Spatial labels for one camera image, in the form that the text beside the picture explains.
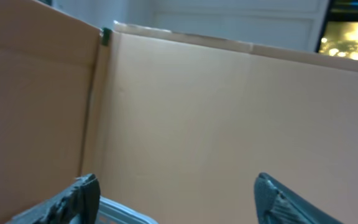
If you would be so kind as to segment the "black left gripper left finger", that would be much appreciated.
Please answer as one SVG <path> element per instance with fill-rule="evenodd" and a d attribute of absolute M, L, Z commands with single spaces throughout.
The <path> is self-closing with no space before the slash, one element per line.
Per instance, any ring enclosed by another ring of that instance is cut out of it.
<path fill-rule="evenodd" d="M 100 196 L 97 177 L 87 174 L 54 197 L 12 217 L 8 224 L 94 224 Z"/>

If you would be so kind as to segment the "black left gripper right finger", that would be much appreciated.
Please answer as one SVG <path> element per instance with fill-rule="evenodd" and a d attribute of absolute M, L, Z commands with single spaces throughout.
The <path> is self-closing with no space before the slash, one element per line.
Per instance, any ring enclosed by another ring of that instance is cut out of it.
<path fill-rule="evenodd" d="M 341 222 L 261 172 L 254 182 L 259 224 L 341 224 Z"/>

